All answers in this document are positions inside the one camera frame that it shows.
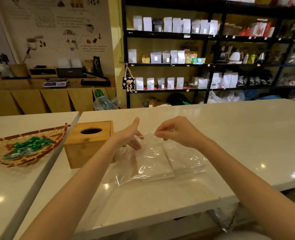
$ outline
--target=wall poster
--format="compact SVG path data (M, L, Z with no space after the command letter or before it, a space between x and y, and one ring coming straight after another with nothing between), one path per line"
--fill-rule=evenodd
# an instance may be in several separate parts
M58 58L99 56L114 77L108 0L0 0L6 27L21 61L57 67Z

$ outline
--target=hand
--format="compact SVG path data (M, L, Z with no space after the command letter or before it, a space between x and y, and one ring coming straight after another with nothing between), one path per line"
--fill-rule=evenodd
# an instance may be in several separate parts
M154 135L171 139L183 146L197 148L200 137L204 136L192 123L183 116L164 121L155 131Z
M140 118L136 117L131 125L115 133L111 137L111 139L116 141L118 147L121 147L127 144L136 151L141 149L142 148L141 144L134 137L134 136L138 136L141 139L144 139L142 134L138 131L139 123L140 123Z

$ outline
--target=yellow wall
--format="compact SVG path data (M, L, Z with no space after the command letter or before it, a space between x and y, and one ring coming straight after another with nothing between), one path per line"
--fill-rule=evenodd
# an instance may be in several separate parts
M256 3L268 4L271 0L256 0ZM123 104L126 104L126 92L122 90L122 77L125 73L124 63L123 63L123 34L122 34L122 10L121 10L121 0L109 0L110 9L110 22L112 29L112 43L113 43L113 53L114 53L114 67L116 75L117 84L117 94L121 99ZM202 12L185 11L185 10L172 10L172 9L158 9L149 7L132 7L127 6L127 28L133 28L133 15L148 16L152 18L157 17L185 17L185 18L206 18L207 14ZM220 19L220 15L213 17L214 19ZM244 17L247 21L252 19L256 20L254 17ZM228 17L229 22L239 23L239 15L231 15ZM128 48L137 49L137 60L141 61L142 54L149 54L150 52L163 51L163 50L174 50L179 49L184 44L183 40L160 40L160 39L138 39L130 38L128 39ZM192 41L191 44L196 44L199 47L199 53L201 53L202 41ZM197 69L194 67L183 68L183 67L133 67L131 68L132 75L144 77L154 77L154 82L157 83L157 78L160 77L180 77L184 76L185 80L189 80L192 76L195 76ZM184 93L188 99L192 100L193 92ZM151 96L165 101L169 96L169 93L144 93L144 94L133 94L131 95L131 108L137 108L141 106L141 102L145 98Z

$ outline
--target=white table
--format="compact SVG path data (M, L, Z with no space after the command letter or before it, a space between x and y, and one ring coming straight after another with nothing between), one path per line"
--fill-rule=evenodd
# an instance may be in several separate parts
M84 112L78 123L113 120L117 132L136 116L139 130L152 132L161 122L186 116L205 135L277 190L295 187L295 102L285 99L174 107ZM73 239L94 239L238 202L210 165L207 172L115 187L111 166ZM19 228L15 240L71 178L63 150Z
M0 138L65 123L74 125L78 119L78 112L3 116ZM13 239L62 147L63 144L28 167L7 168L0 164L0 239Z

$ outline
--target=wooden tissue box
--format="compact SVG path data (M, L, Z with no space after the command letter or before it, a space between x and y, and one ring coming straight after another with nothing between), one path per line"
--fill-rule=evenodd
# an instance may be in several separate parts
M64 143L71 169L86 164L113 133L113 121L77 123Z

